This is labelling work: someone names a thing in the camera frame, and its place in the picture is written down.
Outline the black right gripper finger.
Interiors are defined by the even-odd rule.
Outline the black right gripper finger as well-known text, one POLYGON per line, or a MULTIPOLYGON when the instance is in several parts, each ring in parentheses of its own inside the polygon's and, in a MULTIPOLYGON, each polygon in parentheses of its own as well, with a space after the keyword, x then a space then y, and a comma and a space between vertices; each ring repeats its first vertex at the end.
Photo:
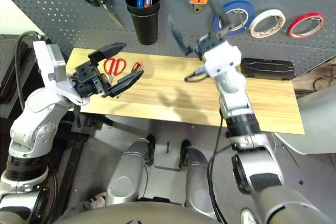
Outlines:
POLYGON ((219 20, 222 22, 222 29, 217 33, 217 36, 218 37, 226 36, 234 27, 232 21, 225 14, 218 0, 209 0, 209 6, 212 10, 212 13, 215 16, 217 16, 219 20))
POLYGON ((178 44, 181 52, 187 56, 191 53, 194 52, 193 48, 191 46, 187 46, 184 41, 183 41, 183 36, 182 34, 180 33, 179 29, 177 28, 174 20, 173 20, 173 17, 171 14, 169 14, 168 16, 168 22, 169 22, 169 27, 171 29, 171 32, 172 32, 172 35, 176 41, 176 43, 178 44))

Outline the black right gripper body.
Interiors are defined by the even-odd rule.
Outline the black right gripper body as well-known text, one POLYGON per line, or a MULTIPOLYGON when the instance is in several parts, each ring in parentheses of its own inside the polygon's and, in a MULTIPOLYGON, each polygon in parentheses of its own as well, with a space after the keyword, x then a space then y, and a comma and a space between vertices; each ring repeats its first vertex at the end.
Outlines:
POLYGON ((193 47, 193 52, 198 56, 199 60, 203 59, 203 54, 223 42, 222 32, 207 33, 202 36, 193 47))

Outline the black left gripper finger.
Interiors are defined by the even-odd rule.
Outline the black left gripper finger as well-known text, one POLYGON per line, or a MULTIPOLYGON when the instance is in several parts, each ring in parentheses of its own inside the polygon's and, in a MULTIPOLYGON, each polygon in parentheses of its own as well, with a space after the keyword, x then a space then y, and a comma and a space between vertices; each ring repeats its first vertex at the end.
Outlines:
POLYGON ((97 67, 100 61, 114 57, 126 46, 127 44, 124 42, 108 44, 90 53, 88 57, 90 62, 97 67))
POLYGON ((108 86, 104 97, 109 96, 113 98, 119 96, 122 92, 131 88, 141 78, 143 74, 144 70, 139 70, 124 76, 123 78, 118 80, 118 82, 115 85, 108 86))

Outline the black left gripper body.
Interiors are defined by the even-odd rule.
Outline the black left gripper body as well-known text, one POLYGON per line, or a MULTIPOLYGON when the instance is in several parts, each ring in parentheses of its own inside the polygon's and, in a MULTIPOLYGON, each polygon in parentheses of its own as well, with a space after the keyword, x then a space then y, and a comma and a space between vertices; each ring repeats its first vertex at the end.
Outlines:
POLYGON ((91 61, 77 66, 70 80, 74 83, 74 89, 81 98, 89 98, 94 94, 105 98, 111 87, 107 76, 101 73, 91 61))

